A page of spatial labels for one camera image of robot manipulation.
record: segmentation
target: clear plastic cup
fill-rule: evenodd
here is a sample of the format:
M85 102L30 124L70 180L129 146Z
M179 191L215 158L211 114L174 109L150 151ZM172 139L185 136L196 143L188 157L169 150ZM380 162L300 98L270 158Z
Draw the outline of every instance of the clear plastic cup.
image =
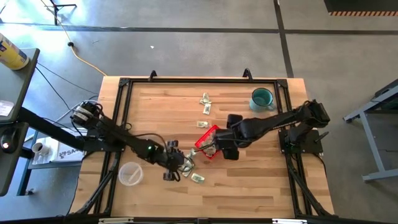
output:
M144 178L141 166L136 162L128 162L119 169L119 181L125 186L139 184Z

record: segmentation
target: butcher block tabletop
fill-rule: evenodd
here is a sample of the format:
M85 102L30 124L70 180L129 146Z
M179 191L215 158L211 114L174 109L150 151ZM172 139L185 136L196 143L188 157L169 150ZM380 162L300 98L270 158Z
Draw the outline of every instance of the butcher block tabletop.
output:
M110 118L120 78L104 77L99 93L99 102L103 105L105 115ZM288 78L287 83L292 107L300 106L308 99L304 80ZM214 124L226 128L229 114L241 114L243 118L266 118L277 114L276 110L263 113L250 110L251 93L259 87L267 88L275 95L271 84L260 83L134 83L127 119L132 126L130 133L157 133L166 141L178 140L179 149L187 155L207 130L198 128L197 121L209 122L209 128ZM208 93L212 102L209 115L203 114L204 106L199 103L203 93ZM281 94L286 111L284 95ZM124 100L121 102L118 124L123 105ZM155 136L151 139L161 143ZM209 160L199 152L193 158L195 169L192 173L203 176L205 181L198 184L190 176L185 178L182 175L180 182L164 181L164 168L139 159L127 147L122 153L119 167L127 162L137 162L142 166L144 178L133 187L126 187L117 180L111 216L294 217L286 161L280 153L277 130L270 131L239 151L238 161L225 160L222 153ZM95 152L83 161L70 212L81 208L98 186L103 158L103 152ZM321 161L312 154L303 154L302 159L308 188L323 207L333 213ZM108 189L109 186L104 191L101 209L106 205ZM300 208L304 211L302 194L298 186L297 189Z

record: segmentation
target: yellow cable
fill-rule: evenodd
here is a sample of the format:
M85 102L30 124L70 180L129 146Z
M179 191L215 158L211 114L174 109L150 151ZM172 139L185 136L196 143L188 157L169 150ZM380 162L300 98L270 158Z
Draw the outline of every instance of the yellow cable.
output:
M58 21L58 23L61 25L63 31L65 32L65 34L66 34L67 37L68 37L69 42L72 42L71 39L70 39L70 37L69 37L69 35L68 35L68 32L67 32L67 31L65 30L65 28L63 27L61 21L55 16L55 14L54 14L54 13L51 11L51 9L43 2L43 0L40 0L40 1L42 1L43 5L51 12L51 14L54 16L54 18L56 18L56 20ZM72 50L74 56L75 56L77 59L79 59L80 61L86 63L86 64L89 65L89 66L91 66L91 67L94 68L95 70L99 71L99 72L100 72L101 74L103 74L104 76L108 76L106 73L104 73L103 71L101 71L101 70L100 70L99 68L97 68L96 66L90 64L90 63L87 62L86 60L83 60L82 58L80 58L79 56L77 56L77 54L76 54L75 49L73 48L73 46L70 46L70 48L71 48L71 50Z

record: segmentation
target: gray floor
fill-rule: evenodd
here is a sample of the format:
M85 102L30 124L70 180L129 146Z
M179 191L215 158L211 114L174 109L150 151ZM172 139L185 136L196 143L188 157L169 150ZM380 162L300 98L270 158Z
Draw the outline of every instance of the gray floor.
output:
M76 9L60 11L61 20L73 25L277 28L272 0L59 2L78 4ZM322 0L280 0L280 6L286 29L398 28L398 17L330 17ZM0 16L4 22L53 22L51 14L36 0L10 0ZM39 48L39 62L59 75L99 91L101 74L72 55L63 32L16 25L0 26L0 32L20 48ZM162 76L237 77L249 67L256 77L286 77L279 34L69 34L79 54L109 75L149 75L156 70ZM397 222L398 178L363 183L363 174L377 171L370 147L361 123L345 124L341 119L397 78L397 36L288 35L287 43L295 77L305 79L308 94L325 105L331 118L325 128L331 134L323 145L335 213L346 218ZM70 106L93 96L42 71ZM50 119L57 119L67 110L38 73L33 77L24 106ZM66 214L78 168L35 170L28 188L34 188L37 194L15 197L23 165L24 161L19 161L10 192L0 198L0 220Z

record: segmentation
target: yellow can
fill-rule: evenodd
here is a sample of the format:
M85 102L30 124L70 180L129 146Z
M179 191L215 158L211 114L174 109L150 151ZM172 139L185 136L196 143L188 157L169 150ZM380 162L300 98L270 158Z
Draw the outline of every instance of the yellow can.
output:
M5 36L0 34L0 62L12 70L18 70L27 65L29 58Z

